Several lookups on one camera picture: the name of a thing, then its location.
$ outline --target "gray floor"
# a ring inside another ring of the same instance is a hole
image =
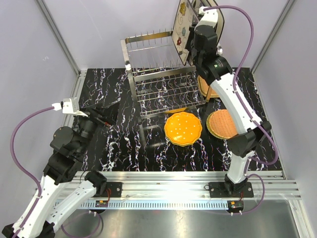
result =
[[[249,202],[245,208],[254,206]],[[84,210],[73,214],[76,217]],[[93,237],[101,238],[298,238],[289,204],[265,201],[260,208],[243,216],[228,216],[223,211],[106,210],[104,228]],[[89,235],[98,220],[83,215],[65,227],[78,237]],[[67,237],[59,230],[56,238]]]

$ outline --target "white wall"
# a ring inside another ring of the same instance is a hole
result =
[[[317,234],[317,2],[298,0],[255,73],[286,175]]]
[[[75,74],[34,0],[0,0],[0,22],[2,230],[19,218],[36,187],[11,158],[11,133],[26,116],[69,97]],[[17,158],[39,179],[53,151],[53,133],[62,119],[59,112],[46,112],[25,123],[16,136]]]
[[[287,0],[218,0],[246,10],[255,39],[244,66],[251,67]],[[124,67],[120,40],[173,27],[178,0],[45,0],[70,52],[81,69]],[[237,66],[247,47],[250,27],[233,10],[223,10],[224,56]]]

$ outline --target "metal dish rack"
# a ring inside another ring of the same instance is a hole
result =
[[[138,120],[173,110],[204,105],[194,66],[183,66],[172,31],[121,40],[132,98]]]

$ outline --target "yellow polka dot plate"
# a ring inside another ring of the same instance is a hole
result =
[[[167,119],[164,126],[166,137],[175,145],[192,145],[201,136],[203,127],[192,113],[175,113]]]

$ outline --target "black marble surface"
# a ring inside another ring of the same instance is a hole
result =
[[[238,77],[238,84],[251,107],[265,119],[250,69],[243,68]],[[115,102],[120,102],[117,124],[97,130],[87,151],[82,170],[228,170],[232,154],[227,149],[226,141],[212,136],[206,127],[207,116],[213,111],[225,108],[220,99],[211,99],[205,114],[199,114],[197,109],[189,111],[201,119],[203,132],[194,145],[186,147],[173,145],[166,139],[163,128],[169,115],[145,119],[142,128],[138,125],[125,69],[88,69],[80,96],[80,106],[107,107]],[[263,161],[273,160],[274,150],[267,139],[257,148],[256,156]],[[272,166],[264,166],[252,161],[249,170],[282,170],[282,167],[279,161]]]

